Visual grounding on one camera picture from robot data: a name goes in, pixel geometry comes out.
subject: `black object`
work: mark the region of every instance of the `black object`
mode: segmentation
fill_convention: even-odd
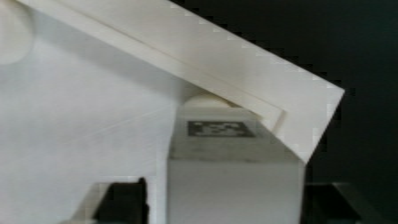
[[[146,179],[137,183],[114,183],[94,213],[100,224],[148,224]]]
[[[192,137],[254,137],[244,122],[189,121],[189,136]]]
[[[361,216],[334,185],[308,185],[302,224],[356,224]]]

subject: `white panel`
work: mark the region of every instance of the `white panel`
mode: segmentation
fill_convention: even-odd
[[[0,223],[59,224],[96,183],[146,176],[162,224],[174,111],[203,90],[48,16],[34,18],[30,55],[0,67]]]
[[[169,223],[299,224],[304,165],[171,160]]]
[[[0,64],[18,62],[34,42],[32,18],[27,7],[13,0],[0,0]]]
[[[256,112],[309,160],[341,88],[167,0],[20,1]]]

